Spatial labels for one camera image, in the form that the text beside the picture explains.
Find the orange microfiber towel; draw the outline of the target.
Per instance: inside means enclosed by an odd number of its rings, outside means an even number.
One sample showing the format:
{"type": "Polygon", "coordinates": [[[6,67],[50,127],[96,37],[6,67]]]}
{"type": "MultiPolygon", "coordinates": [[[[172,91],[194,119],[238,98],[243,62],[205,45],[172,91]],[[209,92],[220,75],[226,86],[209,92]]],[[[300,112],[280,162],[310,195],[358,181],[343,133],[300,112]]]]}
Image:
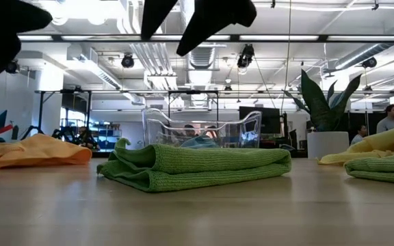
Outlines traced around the orange microfiber towel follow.
{"type": "Polygon", "coordinates": [[[87,165],[91,158],[90,149],[44,134],[35,134],[16,143],[0,143],[0,169],[87,165]]]}

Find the green microfiber towel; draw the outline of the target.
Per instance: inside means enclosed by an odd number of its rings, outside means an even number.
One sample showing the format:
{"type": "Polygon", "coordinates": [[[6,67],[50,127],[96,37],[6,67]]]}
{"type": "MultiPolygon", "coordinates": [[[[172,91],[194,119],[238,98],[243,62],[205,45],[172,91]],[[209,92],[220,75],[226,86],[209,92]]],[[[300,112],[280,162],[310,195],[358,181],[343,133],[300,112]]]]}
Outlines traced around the green microfiber towel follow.
{"type": "Polygon", "coordinates": [[[283,149],[184,148],[151,144],[139,150],[120,139],[96,172],[147,193],[180,191],[282,176],[291,171],[283,149]]]}
{"type": "Polygon", "coordinates": [[[354,178],[394,183],[394,155],[354,159],[346,162],[344,168],[354,178]]]}

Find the yellow microfiber towel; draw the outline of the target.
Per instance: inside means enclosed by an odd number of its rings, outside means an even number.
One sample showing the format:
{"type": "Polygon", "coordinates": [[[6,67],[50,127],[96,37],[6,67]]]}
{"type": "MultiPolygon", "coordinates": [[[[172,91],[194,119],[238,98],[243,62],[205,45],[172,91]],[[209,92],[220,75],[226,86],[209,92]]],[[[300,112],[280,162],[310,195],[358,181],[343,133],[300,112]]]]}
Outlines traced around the yellow microfiber towel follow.
{"type": "Polygon", "coordinates": [[[383,158],[394,155],[394,129],[365,137],[345,152],[329,154],[317,161],[320,165],[343,165],[361,158],[383,158]]]}

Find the blue microfiber towel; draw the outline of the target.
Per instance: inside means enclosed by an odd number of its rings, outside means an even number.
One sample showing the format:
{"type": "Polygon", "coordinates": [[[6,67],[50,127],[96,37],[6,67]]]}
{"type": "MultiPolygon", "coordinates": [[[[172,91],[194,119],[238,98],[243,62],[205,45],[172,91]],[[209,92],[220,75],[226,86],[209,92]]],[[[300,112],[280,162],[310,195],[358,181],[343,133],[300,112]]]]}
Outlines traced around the blue microfiber towel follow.
{"type": "Polygon", "coordinates": [[[201,135],[188,139],[187,141],[181,144],[181,147],[199,149],[199,148],[219,148],[220,146],[207,135],[201,135]]]}

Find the black background monitor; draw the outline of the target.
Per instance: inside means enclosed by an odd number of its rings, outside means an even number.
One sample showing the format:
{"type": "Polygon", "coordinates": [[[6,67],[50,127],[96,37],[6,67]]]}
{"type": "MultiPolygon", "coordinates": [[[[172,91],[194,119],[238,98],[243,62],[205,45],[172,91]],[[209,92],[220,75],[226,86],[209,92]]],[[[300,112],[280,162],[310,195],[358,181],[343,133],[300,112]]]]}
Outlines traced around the black background monitor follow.
{"type": "Polygon", "coordinates": [[[252,111],[260,111],[261,117],[261,133],[264,134],[280,134],[280,111],[274,108],[263,107],[240,107],[239,117],[242,119],[252,111]]]}

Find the clear plastic bin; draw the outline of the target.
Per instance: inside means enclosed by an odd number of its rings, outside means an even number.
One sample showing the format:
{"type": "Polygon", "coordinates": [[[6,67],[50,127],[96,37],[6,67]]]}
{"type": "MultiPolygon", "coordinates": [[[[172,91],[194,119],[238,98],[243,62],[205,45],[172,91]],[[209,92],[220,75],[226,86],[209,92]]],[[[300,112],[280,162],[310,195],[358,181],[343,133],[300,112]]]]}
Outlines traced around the clear plastic bin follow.
{"type": "Polygon", "coordinates": [[[261,117],[261,112],[252,111],[245,118],[235,121],[186,121],[170,119],[158,109],[144,109],[144,145],[164,144],[181,147],[183,142],[193,138],[187,137],[184,130],[186,124],[191,124],[197,136],[205,135],[207,127],[216,126],[218,138],[213,140],[219,148],[258,148],[261,117]]]}

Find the black background robot rig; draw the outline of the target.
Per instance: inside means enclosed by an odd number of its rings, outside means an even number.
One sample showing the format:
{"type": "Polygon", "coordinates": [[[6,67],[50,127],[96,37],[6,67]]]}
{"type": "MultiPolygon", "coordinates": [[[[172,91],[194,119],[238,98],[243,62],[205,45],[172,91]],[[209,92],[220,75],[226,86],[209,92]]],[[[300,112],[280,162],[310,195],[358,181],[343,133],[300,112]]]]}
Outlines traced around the black background robot rig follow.
{"type": "Polygon", "coordinates": [[[78,126],[61,126],[55,129],[51,136],[55,139],[78,145],[79,128],[78,126]]]}

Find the green snake plant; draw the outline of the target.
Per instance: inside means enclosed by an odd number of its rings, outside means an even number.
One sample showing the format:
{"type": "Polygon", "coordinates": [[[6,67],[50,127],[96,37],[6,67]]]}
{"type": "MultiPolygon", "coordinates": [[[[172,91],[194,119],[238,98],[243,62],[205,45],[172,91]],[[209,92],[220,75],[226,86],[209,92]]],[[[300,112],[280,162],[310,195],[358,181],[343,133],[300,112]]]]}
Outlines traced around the green snake plant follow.
{"type": "Polygon", "coordinates": [[[293,96],[289,91],[284,90],[283,92],[287,97],[293,99],[299,109],[310,115],[311,122],[316,130],[336,131],[351,95],[360,85],[360,79],[361,75],[353,78],[346,89],[338,94],[334,90],[335,81],[330,86],[327,96],[325,96],[320,86],[307,75],[305,70],[302,70],[300,93],[304,102],[293,96]]]}

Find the white plant pot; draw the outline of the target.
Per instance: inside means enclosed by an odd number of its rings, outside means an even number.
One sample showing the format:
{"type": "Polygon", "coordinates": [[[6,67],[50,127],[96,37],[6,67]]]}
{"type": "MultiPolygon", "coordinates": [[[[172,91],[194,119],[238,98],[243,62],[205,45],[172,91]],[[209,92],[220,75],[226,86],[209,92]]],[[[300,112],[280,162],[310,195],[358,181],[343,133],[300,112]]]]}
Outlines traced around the white plant pot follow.
{"type": "Polygon", "coordinates": [[[307,134],[309,159],[321,159],[329,154],[344,152],[349,146],[349,135],[345,131],[312,132],[307,134]]]}

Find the black room partition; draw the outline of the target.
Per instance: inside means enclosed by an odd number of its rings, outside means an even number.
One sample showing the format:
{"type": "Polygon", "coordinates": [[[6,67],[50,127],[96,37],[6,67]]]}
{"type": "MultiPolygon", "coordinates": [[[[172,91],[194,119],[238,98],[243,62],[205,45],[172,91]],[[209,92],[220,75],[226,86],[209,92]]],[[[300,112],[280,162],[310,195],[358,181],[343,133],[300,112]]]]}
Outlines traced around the black room partition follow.
{"type": "Polygon", "coordinates": [[[352,130],[353,133],[356,133],[355,128],[360,125],[364,124],[367,127],[367,134],[368,135],[375,135],[377,124],[380,120],[386,117],[386,113],[380,112],[362,112],[362,113],[348,113],[349,117],[349,128],[352,130]]]}

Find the silver ceiling air duct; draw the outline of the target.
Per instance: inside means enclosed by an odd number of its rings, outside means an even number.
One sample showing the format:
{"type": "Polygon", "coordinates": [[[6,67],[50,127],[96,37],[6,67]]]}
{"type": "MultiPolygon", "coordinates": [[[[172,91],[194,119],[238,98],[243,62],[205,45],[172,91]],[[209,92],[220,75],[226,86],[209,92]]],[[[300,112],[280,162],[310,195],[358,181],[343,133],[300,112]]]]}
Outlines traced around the silver ceiling air duct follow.
{"type": "MultiPolygon", "coordinates": [[[[183,29],[186,29],[194,13],[194,0],[179,0],[181,21],[183,29]]],[[[214,70],[217,48],[221,44],[203,42],[187,54],[188,70],[214,70]]]]}

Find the black background table frame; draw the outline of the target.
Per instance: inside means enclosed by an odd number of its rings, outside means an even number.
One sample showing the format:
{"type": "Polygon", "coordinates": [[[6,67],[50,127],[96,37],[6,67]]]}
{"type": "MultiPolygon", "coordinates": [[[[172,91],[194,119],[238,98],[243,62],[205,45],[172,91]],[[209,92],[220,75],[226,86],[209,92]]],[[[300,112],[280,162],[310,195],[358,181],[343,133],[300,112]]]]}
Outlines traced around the black background table frame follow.
{"type": "Polygon", "coordinates": [[[70,90],[70,89],[61,89],[61,90],[51,90],[51,91],[44,91],[44,90],[36,90],[35,93],[40,95],[40,104],[39,104],[39,112],[38,112],[38,128],[42,128],[42,115],[43,115],[43,108],[44,103],[52,97],[54,94],[87,94],[88,95],[88,102],[87,102],[87,109],[86,109],[86,123],[85,127],[90,127],[90,112],[91,112],[91,104],[92,104],[92,90],[70,90]]]}

